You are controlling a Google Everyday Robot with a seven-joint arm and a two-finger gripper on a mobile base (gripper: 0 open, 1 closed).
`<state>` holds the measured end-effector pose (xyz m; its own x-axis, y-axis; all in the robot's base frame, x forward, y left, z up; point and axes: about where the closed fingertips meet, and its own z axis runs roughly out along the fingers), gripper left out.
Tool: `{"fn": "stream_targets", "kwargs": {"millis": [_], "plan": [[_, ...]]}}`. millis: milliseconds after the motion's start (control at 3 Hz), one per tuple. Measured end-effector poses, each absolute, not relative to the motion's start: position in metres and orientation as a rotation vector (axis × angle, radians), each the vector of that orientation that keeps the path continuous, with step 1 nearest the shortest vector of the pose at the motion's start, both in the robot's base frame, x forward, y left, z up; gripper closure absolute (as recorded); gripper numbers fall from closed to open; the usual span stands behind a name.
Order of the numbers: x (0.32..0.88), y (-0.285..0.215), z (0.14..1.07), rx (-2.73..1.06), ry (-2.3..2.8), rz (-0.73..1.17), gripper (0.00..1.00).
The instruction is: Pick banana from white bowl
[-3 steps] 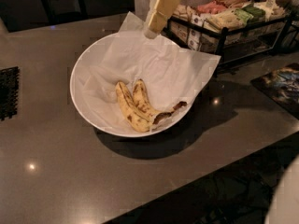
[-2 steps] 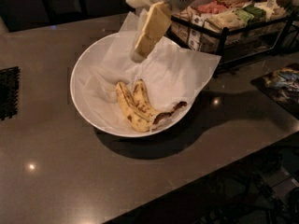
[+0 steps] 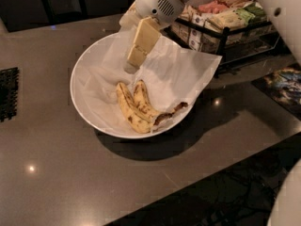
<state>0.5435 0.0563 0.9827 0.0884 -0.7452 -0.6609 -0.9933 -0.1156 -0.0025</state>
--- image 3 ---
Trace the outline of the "white gripper with vent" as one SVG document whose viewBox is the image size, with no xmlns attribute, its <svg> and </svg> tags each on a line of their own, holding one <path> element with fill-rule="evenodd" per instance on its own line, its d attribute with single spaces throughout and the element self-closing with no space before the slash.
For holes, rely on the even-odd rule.
<svg viewBox="0 0 301 226">
<path fill-rule="evenodd" d="M 131 4 L 119 20 L 120 27 L 130 32 L 125 72 L 134 74 L 139 70 L 161 36 L 159 24 L 172 24 L 182 13 L 187 1 L 135 0 Z"/>
</svg>

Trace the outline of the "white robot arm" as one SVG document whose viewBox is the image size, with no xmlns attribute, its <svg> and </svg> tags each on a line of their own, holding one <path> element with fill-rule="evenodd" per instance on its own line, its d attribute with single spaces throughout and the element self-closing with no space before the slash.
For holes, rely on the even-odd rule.
<svg viewBox="0 0 301 226">
<path fill-rule="evenodd" d="M 135 0 L 119 24 L 133 31 L 126 52 L 124 70 L 135 73 L 146 60 L 160 30 L 171 25 L 188 0 Z M 300 0 L 257 0 L 297 62 L 301 62 Z"/>
</svg>

